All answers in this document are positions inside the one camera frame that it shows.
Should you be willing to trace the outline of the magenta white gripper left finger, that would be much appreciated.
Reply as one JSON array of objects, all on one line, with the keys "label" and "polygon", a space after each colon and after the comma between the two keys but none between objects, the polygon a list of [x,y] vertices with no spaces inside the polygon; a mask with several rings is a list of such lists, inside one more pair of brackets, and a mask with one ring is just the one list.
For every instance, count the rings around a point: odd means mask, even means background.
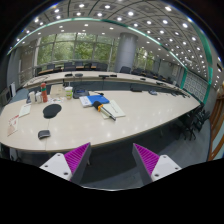
[{"label": "magenta white gripper left finger", "polygon": [[90,154],[91,144],[86,143],[65,154],[56,153],[40,168],[65,180],[79,184],[89,163]]}]

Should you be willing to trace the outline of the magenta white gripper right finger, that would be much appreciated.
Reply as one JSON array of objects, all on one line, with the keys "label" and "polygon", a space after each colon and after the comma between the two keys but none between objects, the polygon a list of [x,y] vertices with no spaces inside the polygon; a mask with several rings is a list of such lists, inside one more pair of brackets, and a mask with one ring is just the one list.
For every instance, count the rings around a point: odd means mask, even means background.
[{"label": "magenta white gripper right finger", "polygon": [[157,155],[151,150],[133,144],[132,154],[144,185],[181,170],[168,155]]}]

